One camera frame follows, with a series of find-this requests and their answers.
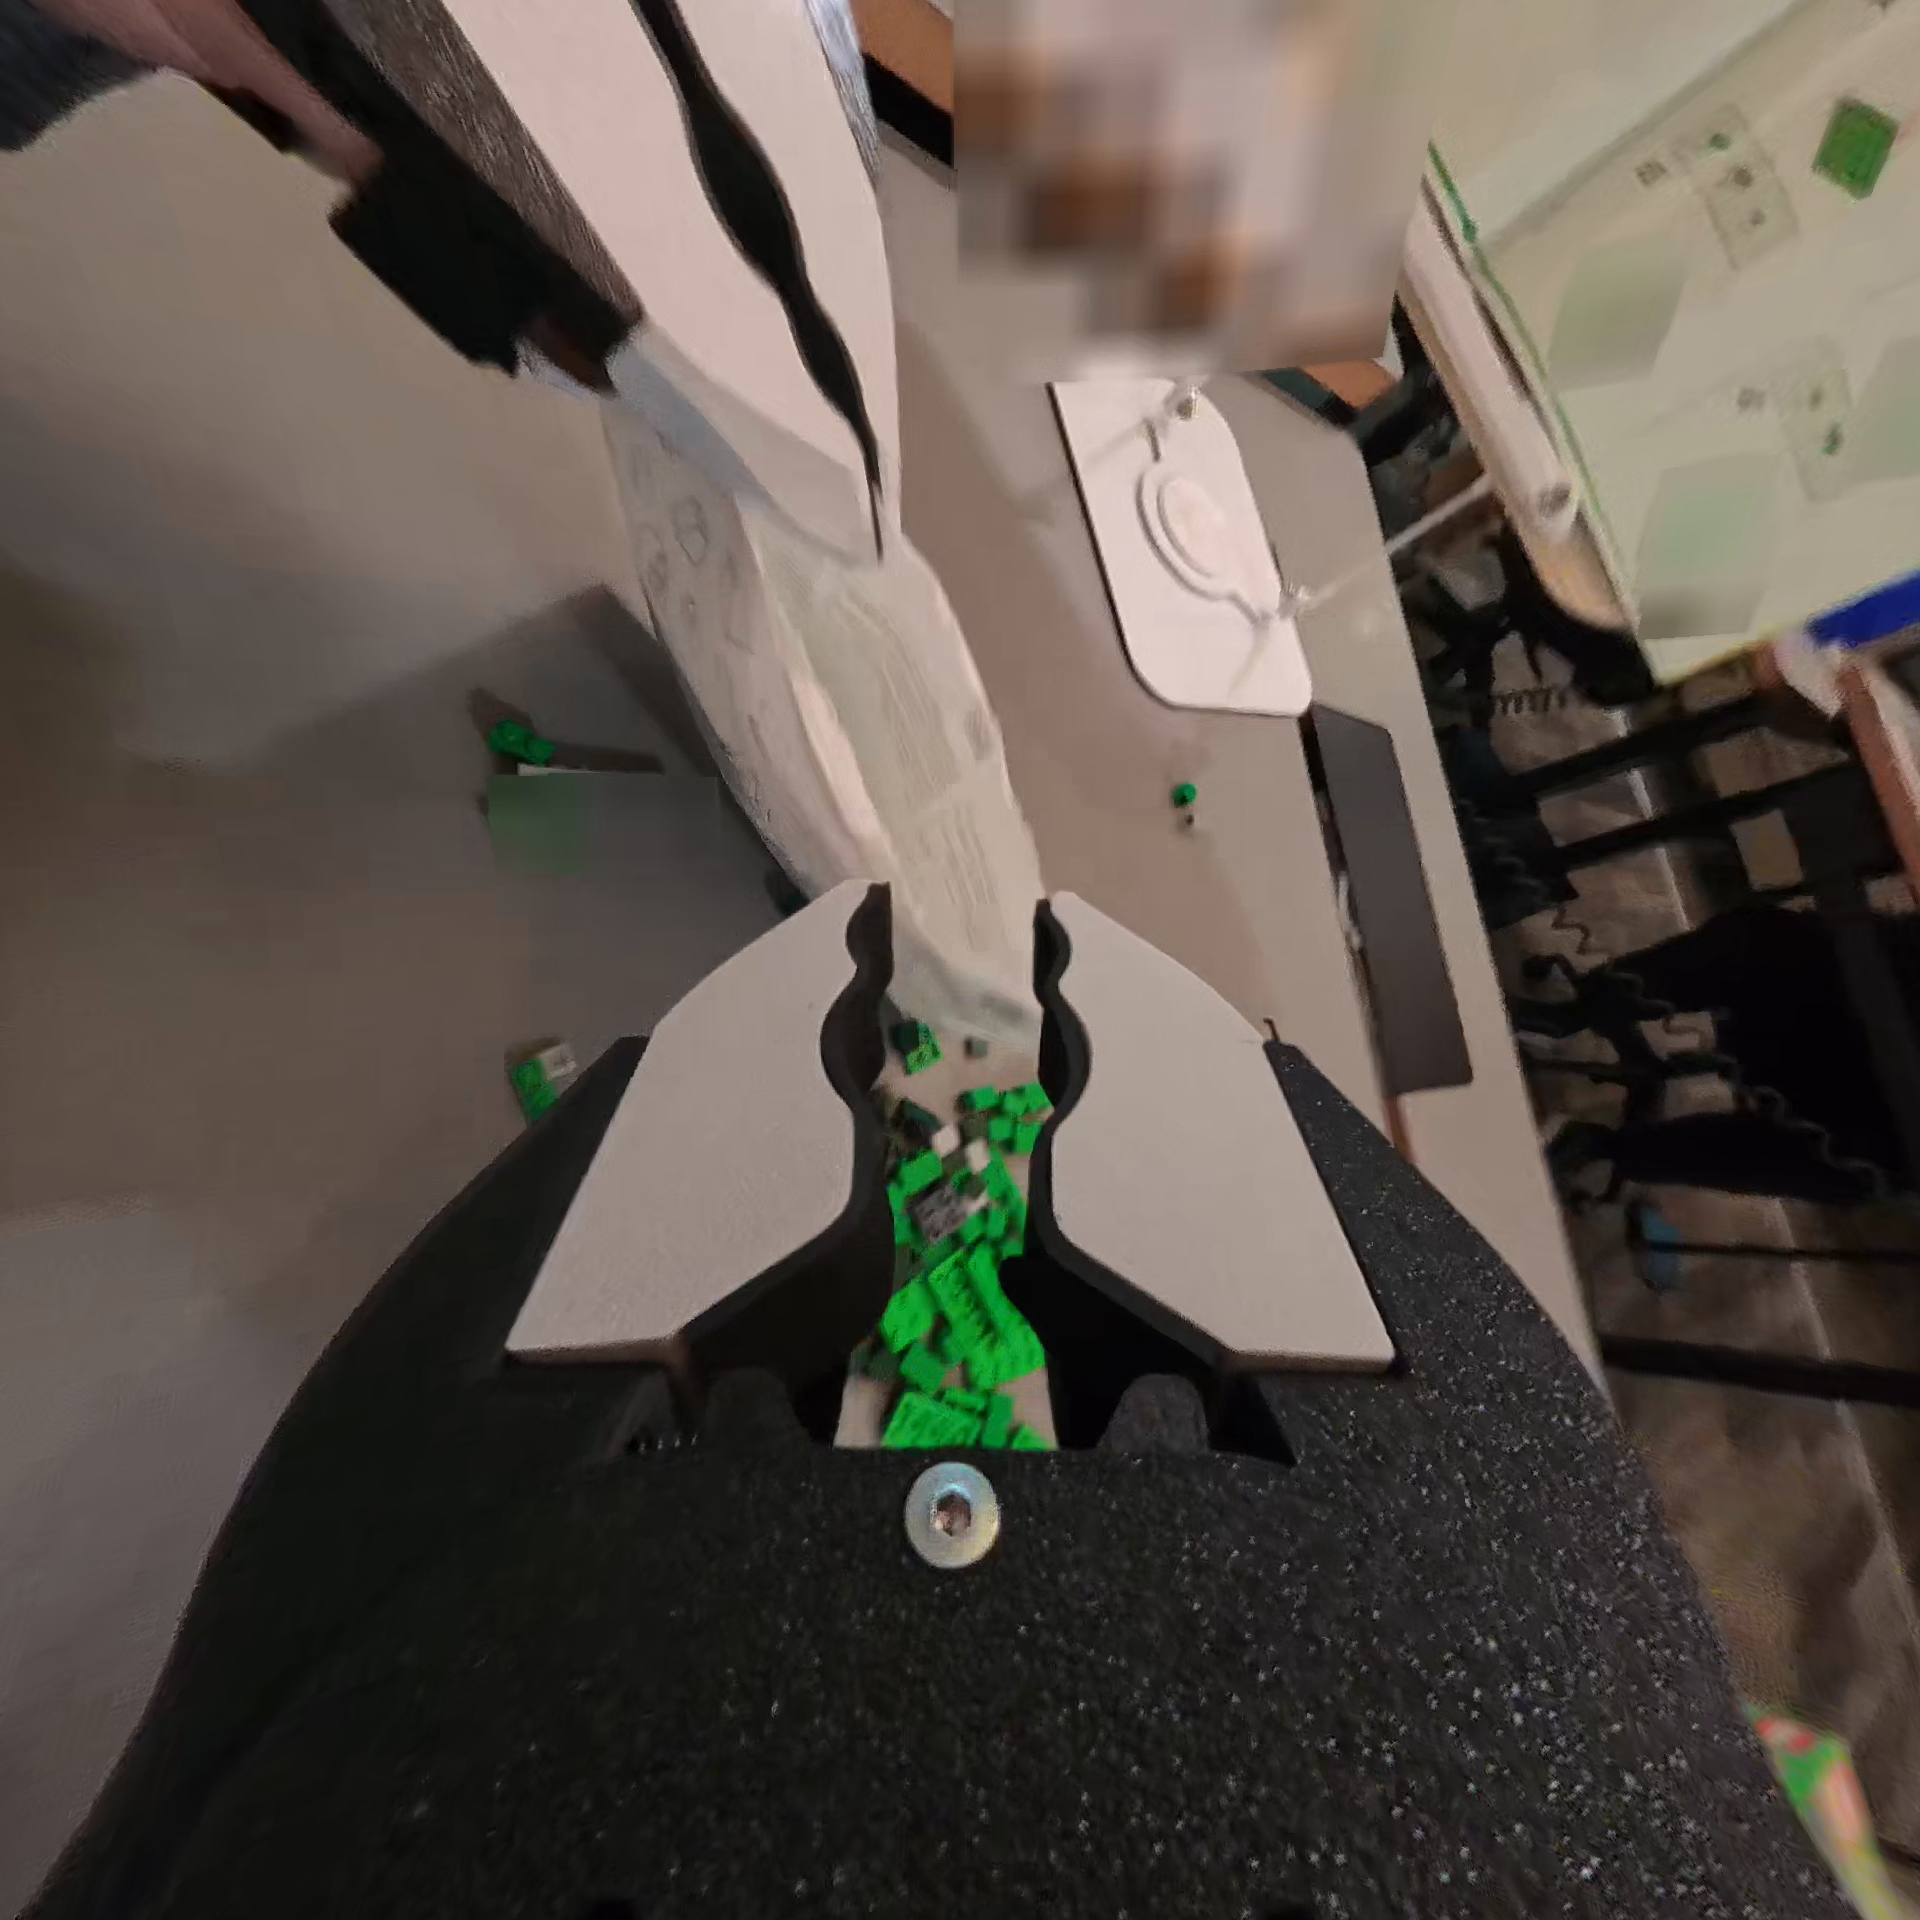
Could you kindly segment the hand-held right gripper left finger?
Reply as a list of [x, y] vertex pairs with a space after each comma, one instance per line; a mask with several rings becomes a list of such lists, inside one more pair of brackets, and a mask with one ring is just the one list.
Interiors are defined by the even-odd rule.
[[685, 1411], [762, 1371], [834, 1441], [848, 1363], [896, 1281], [873, 1098], [894, 961], [894, 892], [848, 880], [658, 1019], [509, 1355], [656, 1367]]

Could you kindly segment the instruction booklet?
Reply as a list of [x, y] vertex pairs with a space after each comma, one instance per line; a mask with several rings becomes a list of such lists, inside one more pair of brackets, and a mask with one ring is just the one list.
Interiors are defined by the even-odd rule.
[[1431, 187], [1665, 681], [1915, 577], [1919, 6], [1465, 6]]

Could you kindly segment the pile of green toy bricks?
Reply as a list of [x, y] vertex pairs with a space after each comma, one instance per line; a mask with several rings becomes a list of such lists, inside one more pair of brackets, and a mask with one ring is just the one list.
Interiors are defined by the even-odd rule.
[[889, 1145], [896, 1281], [848, 1367], [862, 1363], [896, 1387], [904, 1409], [886, 1419], [889, 1448], [983, 1438], [1032, 1449], [1039, 1441], [1018, 1427], [1007, 1390], [1046, 1363], [1001, 1283], [1024, 1242], [1024, 1199], [1001, 1154], [1016, 1131], [997, 1119], [985, 1137], [954, 1124], [902, 1137], [873, 1098]]

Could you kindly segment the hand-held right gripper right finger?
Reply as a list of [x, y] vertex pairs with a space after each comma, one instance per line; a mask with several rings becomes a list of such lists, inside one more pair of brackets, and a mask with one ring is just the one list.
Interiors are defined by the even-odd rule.
[[1047, 1353], [1058, 1443], [1099, 1449], [1162, 1380], [1206, 1449], [1285, 1451], [1269, 1387], [1392, 1379], [1394, 1337], [1279, 1044], [1078, 894], [1039, 908], [1037, 993], [1053, 1111], [1013, 1295]]

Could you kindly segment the blue container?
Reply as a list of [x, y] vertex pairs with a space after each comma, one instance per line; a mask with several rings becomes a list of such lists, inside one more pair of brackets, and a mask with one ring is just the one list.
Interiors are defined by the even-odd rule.
[[1920, 617], [1919, 570], [1861, 598], [1814, 616], [1809, 636], [1827, 650], [1861, 651], [1904, 634], [1915, 634]]

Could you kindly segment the white printed paper bag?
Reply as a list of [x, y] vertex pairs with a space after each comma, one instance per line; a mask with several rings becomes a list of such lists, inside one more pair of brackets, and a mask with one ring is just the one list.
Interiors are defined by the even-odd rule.
[[787, 875], [894, 892], [894, 999], [997, 1044], [1040, 1034], [1040, 852], [946, 588], [902, 523], [881, 380], [881, 554], [848, 560], [758, 486], [693, 364], [635, 331], [605, 427], [640, 619]]

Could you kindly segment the black office chair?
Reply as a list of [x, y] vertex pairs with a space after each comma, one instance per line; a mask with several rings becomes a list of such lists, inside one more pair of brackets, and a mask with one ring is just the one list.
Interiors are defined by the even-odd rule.
[[1507, 1001], [1536, 1040], [1595, 1036], [1621, 1067], [1656, 1059], [1650, 1024], [1713, 1022], [1726, 1111], [1667, 1113], [1642, 1079], [1618, 1120], [1561, 1120], [1549, 1164], [1561, 1186], [1589, 1168], [1626, 1184], [1693, 1186], [1831, 1210], [1915, 1193], [1915, 1154], [1882, 1083], [1885, 1030], [1857, 1008], [1835, 930], [1809, 911], [1745, 903], [1614, 962], [1541, 956], [1567, 987]]

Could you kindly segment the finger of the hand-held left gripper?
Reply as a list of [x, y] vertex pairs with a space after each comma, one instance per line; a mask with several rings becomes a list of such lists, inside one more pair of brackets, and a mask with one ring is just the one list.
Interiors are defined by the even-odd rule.
[[[646, 299], [675, 295], [680, 271], [693, 264], [682, 111], [646, 30], [646, 8], [453, 6], [472, 49], [632, 283], [640, 302], [632, 336], [646, 335]], [[832, 11], [853, 22], [847, 6], [817, 8], [824, 22]], [[857, 75], [865, 81], [859, 49]], [[792, 522], [848, 560], [881, 554], [881, 520]]]
[[691, 252], [646, 299], [646, 414], [784, 520], [899, 516], [896, 307], [847, 11], [648, 6]]

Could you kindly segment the grey desk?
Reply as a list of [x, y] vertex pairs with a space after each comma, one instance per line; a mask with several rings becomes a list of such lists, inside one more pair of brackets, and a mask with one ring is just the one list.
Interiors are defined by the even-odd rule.
[[[904, 520], [1047, 880], [1383, 1120], [1298, 729], [1145, 698], [1049, 398], [962, 340], [951, 178], [883, 142]], [[519, 1137], [509, 1051], [589, 1066], [775, 920], [599, 414], [432, 340], [330, 187], [175, 78], [5, 153], [5, 1915], [310, 1367]], [[1594, 1366], [1358, 454], [1207, 395], [1287, 570], [1373, 563], [1304, 644], [1398, 738], [1474, 1067], [1400, 1104], [1401, 1152]], [[498, 872], [488, 699], [640, 763], [589, 872]]]

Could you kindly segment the person's left hand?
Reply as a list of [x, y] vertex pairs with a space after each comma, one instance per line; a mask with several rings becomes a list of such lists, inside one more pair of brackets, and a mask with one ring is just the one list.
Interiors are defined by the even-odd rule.
[[219, 96], [274, 111], [295, 146], [330, 177], [359, 185], [379, 167], [378, 145], [342, 116], [234, 2], [63, 2], [74, 33]]

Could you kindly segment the white book stand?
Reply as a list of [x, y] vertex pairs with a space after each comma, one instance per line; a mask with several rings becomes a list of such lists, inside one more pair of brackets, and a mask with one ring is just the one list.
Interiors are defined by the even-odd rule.
[[[1478, 512], [1497, 512], [1521, 545], [1522, 582], [1552, 609], [1550, 628], [1575, 622], [1621, 640], [1640, 663], [1601, 563], [1570, 432], [1555, 418], [1521, 323], [1499, 318], [1497, 305], [1472, 217], [1429, 151], [1400, 281], [1417, 368], [1377, 404], [1381, 418], [1360, 449], [1386, 451], [1411, 404], [1435, 394], [1478, 474], [1377, 552], [1398, 560]], [[1365, 586], [1373, 563], [1306, 578], [1287, 570], [1232, 426], [1199, 380], [1079, 378], [1049, 384], [1047, 398], [1142, 686], [1173, 710], [1306, 715], [1304, 624]]]

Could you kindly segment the green cardboard toy box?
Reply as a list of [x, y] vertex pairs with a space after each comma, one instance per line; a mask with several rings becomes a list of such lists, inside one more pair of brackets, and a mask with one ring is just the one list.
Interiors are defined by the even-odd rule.
[[1786, 1802], [1861, 1918], [1909, 1918], [1861, 1787], [1853, 1748], [1787, 1713], [1745, 1704]]

